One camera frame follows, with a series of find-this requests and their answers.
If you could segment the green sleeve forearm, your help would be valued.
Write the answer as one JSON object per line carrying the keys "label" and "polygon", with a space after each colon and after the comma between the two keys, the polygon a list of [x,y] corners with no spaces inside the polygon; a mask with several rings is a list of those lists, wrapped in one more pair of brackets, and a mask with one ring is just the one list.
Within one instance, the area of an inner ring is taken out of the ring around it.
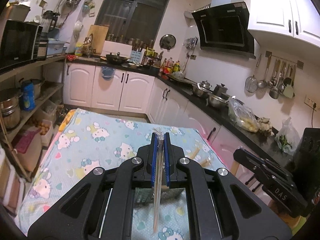
{"label": "green sleeve forearm", "polygon": [[306,223],[307,218],[299,216],[296,218],[290,218],[288,225],[292,231],[292,234],[295,235],[301,228],[302,226]]}

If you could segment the right hand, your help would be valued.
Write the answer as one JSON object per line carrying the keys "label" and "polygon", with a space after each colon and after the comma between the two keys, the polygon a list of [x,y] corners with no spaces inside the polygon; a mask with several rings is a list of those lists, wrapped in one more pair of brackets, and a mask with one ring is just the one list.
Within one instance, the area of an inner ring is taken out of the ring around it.
{"label": "right hand", "polygon": [[275,200],[270,200],[268,207],[278,215],[291,229],[294,229],[301,220],[301,216],[292,217],[286,211],[283,211]]}

